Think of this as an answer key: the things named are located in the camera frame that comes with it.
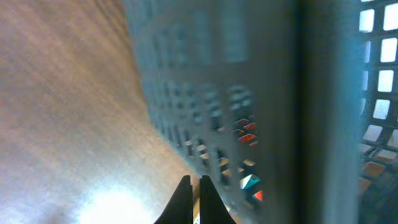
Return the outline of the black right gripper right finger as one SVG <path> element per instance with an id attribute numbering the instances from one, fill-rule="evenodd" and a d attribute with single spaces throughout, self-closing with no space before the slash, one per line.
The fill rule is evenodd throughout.
<path id="1" fill-rule="evenodd" d="M 207 175 L 200 179 L 200 223 L 236 224 Z"/>

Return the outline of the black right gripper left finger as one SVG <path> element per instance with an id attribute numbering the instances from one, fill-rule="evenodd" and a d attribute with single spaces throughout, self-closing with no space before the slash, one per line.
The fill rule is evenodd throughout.
<path id="1" fill-rule="evenodd" d="M 193 187 L 189 175 L 182 177 L 155 224 L 192 224 Z"/>

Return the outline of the grey plastic basket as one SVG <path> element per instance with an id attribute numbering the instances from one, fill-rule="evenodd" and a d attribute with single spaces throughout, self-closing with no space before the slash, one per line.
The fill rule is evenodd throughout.
<path id="1" fill-rule="evenodd" d="M 397 222 L 397 1 L 123 2 L 150 122 L 186 141 L 252 118 L 244 223 Z"/>

